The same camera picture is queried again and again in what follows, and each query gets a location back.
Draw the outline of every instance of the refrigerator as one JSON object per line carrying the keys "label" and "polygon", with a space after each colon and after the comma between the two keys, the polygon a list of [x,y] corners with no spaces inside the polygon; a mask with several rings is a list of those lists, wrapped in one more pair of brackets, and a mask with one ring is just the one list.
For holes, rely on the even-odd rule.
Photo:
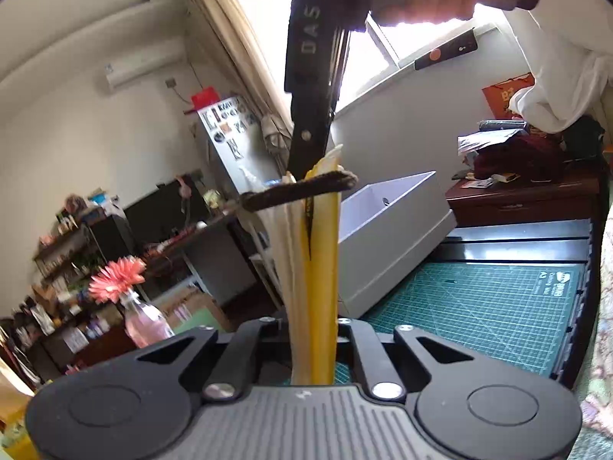
{"label": "refrigerator", "polygon": [[262,183],[281,178],[277,163],[266,150],[259,120],[241,97],[204,107],[198,117],[196,143],[214,180],[214,184],[207,184],[233,199],[251,190],[242,169]]}

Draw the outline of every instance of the silver bolt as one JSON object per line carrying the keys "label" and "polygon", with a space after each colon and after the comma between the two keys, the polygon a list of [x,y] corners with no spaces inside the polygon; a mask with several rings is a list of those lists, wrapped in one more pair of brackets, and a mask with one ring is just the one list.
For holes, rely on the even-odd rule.
{"label": "silver bolt", "polygon": [[396,399],[402,396],[402,388],[394,382],[379,382],[372,389],[373,396],[379,399]]}
{"label": "silver bolt", "polygon": [[234,389],[234,386],[232,386],[232,384],[219,382],[215,384],[209,384],[204,390],[204,394],[206,394],[211,399],[230,399],[232,396],[234,396],[234,394],[236,394],[236,389]]}

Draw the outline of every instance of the window sill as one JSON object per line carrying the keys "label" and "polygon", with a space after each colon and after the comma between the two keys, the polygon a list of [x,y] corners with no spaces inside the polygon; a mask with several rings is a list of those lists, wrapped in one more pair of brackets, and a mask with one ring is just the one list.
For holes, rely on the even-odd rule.
{"label": "window sill", "polygon": [[334,118],[338,119],[339,117],[345,115],[355,106],[362,103],[364,100],[367,100],[368,98],[387,88],[391,84],[394,84],[394,82],[398,81],[399,79],[404,78],[407,74],[414,72],[416,59],[427,54],[429,51],[433,50],[437,46],[441,46],[447,41],[450,41],[450,39],[453,39],[456,36],[467,32],[471,28],[474,28],[474,36],[476,38],[490,31],[498,29],[496,25],[492,22],[481,24],[480,26],[476,26],[476,23],[473,20],[465,22],[461,26],[455,28],[452,32],[448,33],[445,36],[442,36],[434,43],[431,43],[413,52],[408,57],[402,59],[399,64],[400,69],[396,69],[395,67],[390,66],[378,75],[376,75],[374,78],[370,79],[369,82],[367,82],[362,88],[360,88],[360,90],[358,91],[358,95],[352,101],[350,101],[348,104],[345,104],[341,107],[341,109],[338,109],[336,111]]}

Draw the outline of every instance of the air conditioner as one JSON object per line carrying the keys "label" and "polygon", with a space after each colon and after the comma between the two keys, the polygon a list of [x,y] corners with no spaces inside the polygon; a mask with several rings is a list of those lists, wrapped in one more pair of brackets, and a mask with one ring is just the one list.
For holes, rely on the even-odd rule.
{"label": "air conditioner", "polygon": [[181,36],[140,48],[117,58],[104,67],[109,88],[114,90],[163,66],[185,60],[185,43]]}

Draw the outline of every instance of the wooden drawer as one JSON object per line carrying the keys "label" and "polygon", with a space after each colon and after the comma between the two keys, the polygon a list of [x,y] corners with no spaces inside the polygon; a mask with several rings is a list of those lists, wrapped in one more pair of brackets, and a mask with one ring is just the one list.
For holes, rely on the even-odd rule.
{"label": "wooden drawer", "polygon": [[459,227],[505,225],[594,218],[597,215],[597,203],[594,198],[575,197],[573,199],[535,200],[515,204],[460,207],[453,209],[453,211]]}

